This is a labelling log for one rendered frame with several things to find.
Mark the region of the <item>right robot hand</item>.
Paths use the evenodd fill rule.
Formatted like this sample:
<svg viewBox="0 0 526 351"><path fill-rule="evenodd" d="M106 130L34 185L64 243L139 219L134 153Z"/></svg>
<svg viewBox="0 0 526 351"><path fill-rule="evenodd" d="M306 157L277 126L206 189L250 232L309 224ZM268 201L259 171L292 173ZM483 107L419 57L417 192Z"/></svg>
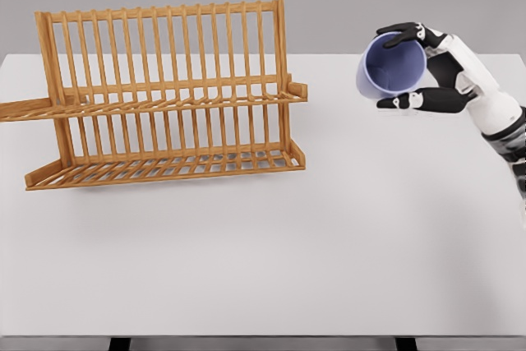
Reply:
<svg viewBox="0 0 526 351"><path fill-rule="evenodd" d="M459 36L434 30L421 22L398 23L376 31L378 35L388 32L397 35L383 44L385 49L412 40L420 44L427 57L427 70L438 86L381 99L377 108L459 113L469 101L500 89L493 75Z"/></svg>

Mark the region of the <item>lavender blue cup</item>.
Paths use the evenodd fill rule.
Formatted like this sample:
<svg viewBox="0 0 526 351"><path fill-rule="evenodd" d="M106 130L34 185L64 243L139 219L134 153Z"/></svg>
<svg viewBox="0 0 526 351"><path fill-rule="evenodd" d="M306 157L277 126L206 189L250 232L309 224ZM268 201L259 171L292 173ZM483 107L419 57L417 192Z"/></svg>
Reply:
<svg viewBox="0 0 526 351"><path fill-rule="evenodd" d="M416 90L427 69L427 57L416 41L405 41L393 48L384 43L398 32L378 35L367 46L356 75L361 95L368 99L391 98Z"/></svg>

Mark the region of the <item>wooden two-tier dish rack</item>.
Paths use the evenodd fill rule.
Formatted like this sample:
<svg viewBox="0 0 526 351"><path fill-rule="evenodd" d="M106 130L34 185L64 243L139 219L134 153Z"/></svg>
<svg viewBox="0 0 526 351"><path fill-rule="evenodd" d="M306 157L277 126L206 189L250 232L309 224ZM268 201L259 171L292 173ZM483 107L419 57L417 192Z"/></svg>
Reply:
<svg viewBox="0 0 526 351"><path fill-rule="evenodd" d="M0 122L53 123L28 190L303 170L284 1L37 12L47 94Z"/></svg>

